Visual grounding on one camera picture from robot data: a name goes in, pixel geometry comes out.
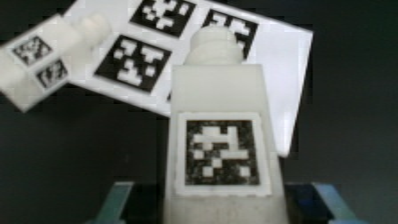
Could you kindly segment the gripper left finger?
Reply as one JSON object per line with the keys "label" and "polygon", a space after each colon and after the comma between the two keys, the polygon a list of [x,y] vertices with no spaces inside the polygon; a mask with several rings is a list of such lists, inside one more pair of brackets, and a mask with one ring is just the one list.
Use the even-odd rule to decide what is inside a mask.
{"label": "gripper left finger", "polygon": [[127,224],[121,216],[134,185],[136,183],[132,181],[114,183],[98,215],[86,224]]}

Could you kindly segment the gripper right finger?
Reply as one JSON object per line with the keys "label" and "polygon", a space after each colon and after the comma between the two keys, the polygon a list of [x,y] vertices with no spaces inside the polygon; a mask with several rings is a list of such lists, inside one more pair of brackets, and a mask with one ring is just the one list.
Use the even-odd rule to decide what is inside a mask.
{"label": "gripper right finger", "polygon": [[315,195],[331,216],[328,224],[370,224],[358,215],[347,204],[338,188],[333,184],[313,183]]}

